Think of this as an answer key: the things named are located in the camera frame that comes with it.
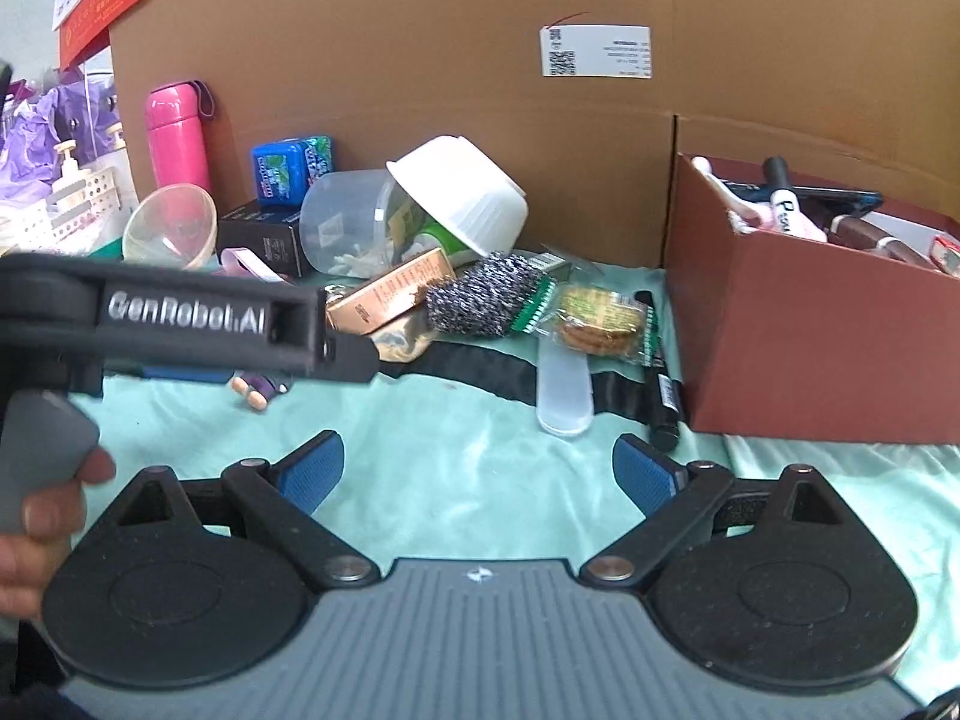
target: white bowl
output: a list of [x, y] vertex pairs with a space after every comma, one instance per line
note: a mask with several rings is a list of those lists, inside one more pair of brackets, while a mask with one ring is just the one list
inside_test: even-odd
[[466, 138], [440, 135], [387, 162], [387, 170], [477, 254], [510, 251], [520, 237], [528, 213], [522, 189]]

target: red box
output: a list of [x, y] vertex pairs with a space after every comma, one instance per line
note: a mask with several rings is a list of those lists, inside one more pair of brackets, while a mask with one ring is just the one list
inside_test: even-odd
[[[710, 162], [726, 179], [763, 182], [759, 166]], [[882, 211], [960, 232], [905, 203], [887, 200]], [[960, 280], [834, 245], [736, 233], [717, 190], [683, 156], [666, 280], [691, 428], [960, 443]]]

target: black strap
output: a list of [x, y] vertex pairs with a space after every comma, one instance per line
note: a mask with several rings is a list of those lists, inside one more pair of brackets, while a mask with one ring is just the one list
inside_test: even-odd
[[[419, 373], [486, 389], [506, 400], [536, 405], [536, 366], [520, 357], [467, 343], [434, 341], [413, 362], [381, 362], [380, 372], [392, 379]], [[594, 373], [594, 413], [615, 413], [635, 422], [649, 421], [642, 382], [611, 370]]]

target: wrapped food packet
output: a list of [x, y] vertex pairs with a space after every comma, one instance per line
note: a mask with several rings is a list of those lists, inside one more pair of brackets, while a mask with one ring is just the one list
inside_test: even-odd
[[[356, 292], [356, 289], [343, 284], [328, 285], [325, 287], [328, 296], [326, 304], [332, 306]], [[413, 362], [424, 354], [437, 335], [438, 332], [427, 321], [426, 307], [421, 304], [373, 333], [368, 333], [368, 338], [376, 346], [381, 362]]]
[[538, 290], [514, 329], [551, 333], [571, 349], [641, 362], [644, 307], [629, 295], [599, 287], [551, 284]]

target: red sign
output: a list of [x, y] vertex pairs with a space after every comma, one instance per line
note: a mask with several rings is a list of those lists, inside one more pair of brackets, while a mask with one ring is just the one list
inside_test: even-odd
[[61, 68], [76, 65], [104, 50], [109, 25], [141, 0], [80, 0], [59, 29]]

